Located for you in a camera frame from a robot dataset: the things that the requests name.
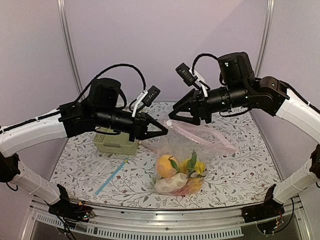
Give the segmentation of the clear pink-zipper zip bag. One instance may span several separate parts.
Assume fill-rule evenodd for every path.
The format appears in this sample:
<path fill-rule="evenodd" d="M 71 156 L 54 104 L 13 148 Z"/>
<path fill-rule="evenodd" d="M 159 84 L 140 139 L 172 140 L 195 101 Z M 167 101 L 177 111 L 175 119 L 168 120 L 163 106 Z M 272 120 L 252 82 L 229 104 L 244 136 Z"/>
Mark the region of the clear pink-zipper zip bag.
<path fill-rule="evenodd" d="M 192 158 L 195 162 L 205 163 L 206 169 L 198 175 L 205 181 L 209 174 L 209 166 L 215 157 L 228 156 L 236 152 L 236 148 L 214 129 L 169 119 L 165 119 L 163 123 L 168 129 L 167 135 L 141 142 L 144 147 L 155 153 L 155 163 L 158 157 L 166 154 L 175 156 L 178 161 Z"/>

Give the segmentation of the yellow toy lemon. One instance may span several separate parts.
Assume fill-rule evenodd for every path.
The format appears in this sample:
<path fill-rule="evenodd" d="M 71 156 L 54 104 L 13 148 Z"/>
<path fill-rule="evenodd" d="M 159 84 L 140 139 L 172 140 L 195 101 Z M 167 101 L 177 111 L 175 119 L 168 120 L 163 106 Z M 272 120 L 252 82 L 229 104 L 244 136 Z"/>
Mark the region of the yellow toy lemon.
<path fill-rule="evenodd" d="M 189 173 L 193 173 L 196 172 L 198 175 L 201 175 L 205 169 L 206 169 L 206 164 L 204 162 L 201 161 L 197 161 L 195 163 L 195 166 L 193 167 L 192 170 L 188 170 L 188 162 L 191 159 L 185 159 L 184 161 L 179 163 L 179 170 L 181 173 L 188 175 Z"/>

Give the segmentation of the red toy apple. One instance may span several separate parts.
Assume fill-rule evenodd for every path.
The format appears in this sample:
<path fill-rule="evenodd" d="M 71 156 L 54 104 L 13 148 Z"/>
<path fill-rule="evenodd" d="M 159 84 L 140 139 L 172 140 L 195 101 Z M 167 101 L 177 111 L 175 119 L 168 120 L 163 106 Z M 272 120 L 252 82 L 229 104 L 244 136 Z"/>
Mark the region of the red toy apple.
<path fill-rule="evenodd" d="M 188 185 L 185 185 L 184 187 L 172 191 L 170 194 L 173 196 L 184 196 L 187 195 L 191 192 L 190 188 Z"/>

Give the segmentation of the yellow toy banana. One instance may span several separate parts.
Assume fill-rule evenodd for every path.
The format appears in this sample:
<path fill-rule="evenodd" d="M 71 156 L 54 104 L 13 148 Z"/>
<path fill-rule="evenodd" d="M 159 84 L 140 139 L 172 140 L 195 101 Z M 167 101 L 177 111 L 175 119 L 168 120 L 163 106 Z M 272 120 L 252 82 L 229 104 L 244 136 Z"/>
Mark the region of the yellow toy banana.
<path fill-rule="evenodd" d="M 203 182 L 204 178 L 201 177 L 189 178 L 186 184 L 186 193 L 194 194 L 198 192 L 202 188 Z"/>

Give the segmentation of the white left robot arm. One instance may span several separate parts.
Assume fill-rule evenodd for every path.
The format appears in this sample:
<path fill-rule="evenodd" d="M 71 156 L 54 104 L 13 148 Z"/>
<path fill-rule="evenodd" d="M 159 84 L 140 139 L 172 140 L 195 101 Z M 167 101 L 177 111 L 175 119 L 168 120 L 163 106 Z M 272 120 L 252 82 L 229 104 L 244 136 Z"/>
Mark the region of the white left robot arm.
<path fill-rule="evenodd" d="M 126 133 L 129 141 L 164 136 L 168 129 L 147 113 L 126 111 L 117 106 L 121 83 L 112 78 L 95 78 L 88 96 L 60 105 L 48 113 L 0 129 L 0 181 L 11 183 L 35 195 L 63 216 L 74 213 L 74 205 L 63 186 L 48 182 L 27 167 L 19 153 L 46 142 L 70 139 L 99 127 L 114 134 Z"/>

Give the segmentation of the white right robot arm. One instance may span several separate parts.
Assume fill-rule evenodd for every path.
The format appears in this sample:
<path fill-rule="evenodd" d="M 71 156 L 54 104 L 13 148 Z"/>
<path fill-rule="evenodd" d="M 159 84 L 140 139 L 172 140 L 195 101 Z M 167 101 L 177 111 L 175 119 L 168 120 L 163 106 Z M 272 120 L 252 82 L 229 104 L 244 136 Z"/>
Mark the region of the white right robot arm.
<path fill-rule="evenodd" d="M 305 157 L 303 165 L 285 180 L 267 190 L 258 213 L 269 218 L 278 205 L 306 190 L 320 180 L 320 111 L 303 98 L 289 83 L 272 76 L 255 75 L 246 52 L 233 52 L 216 57 L 221 86 L 210 89 L 194 66 L 181 63 L 177 74 L 192 87 L 174 106 L 173 120 L 200 125 L 210 123 L 212 114 L 228 117 L 231 110 L 243 107 L 246 112 L 259 109 L 296 127 L 314 142 L 314 147 L 293 138 L 295 153 Z"/>

